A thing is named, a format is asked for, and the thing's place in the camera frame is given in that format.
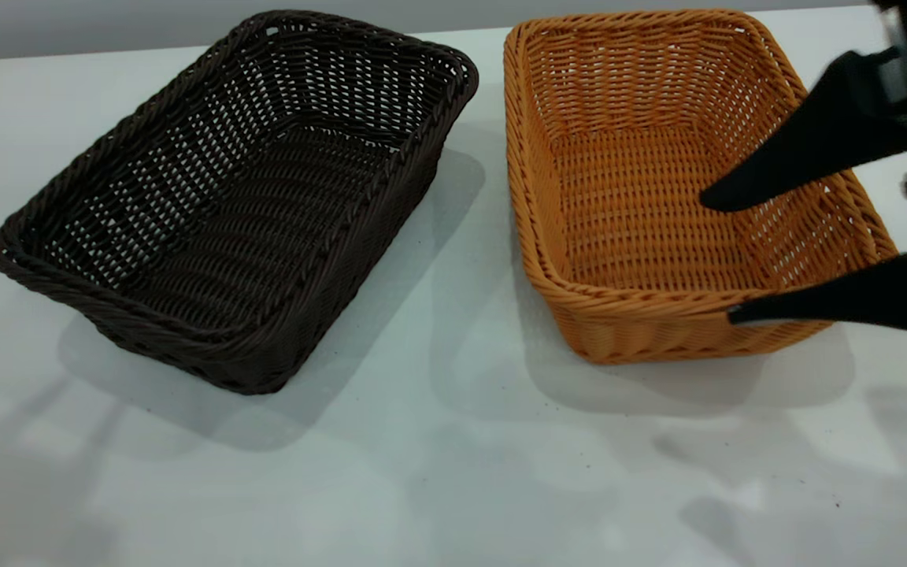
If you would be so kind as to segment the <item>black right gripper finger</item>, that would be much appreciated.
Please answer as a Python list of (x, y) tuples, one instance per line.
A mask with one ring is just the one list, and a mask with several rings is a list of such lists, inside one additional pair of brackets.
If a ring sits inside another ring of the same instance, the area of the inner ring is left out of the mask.
[(769, 139), (702, 191), (702, 205), (742, 211), (822, 177), (906, 152), (907, 102), (888, 98), (881, 74), (882, 67), (900, 60), (895, 48), (839, 55)]
[(728, 310), (733, 325), (831, 321), (907, 331), (907, 254), (817, 286), (743, 302)]

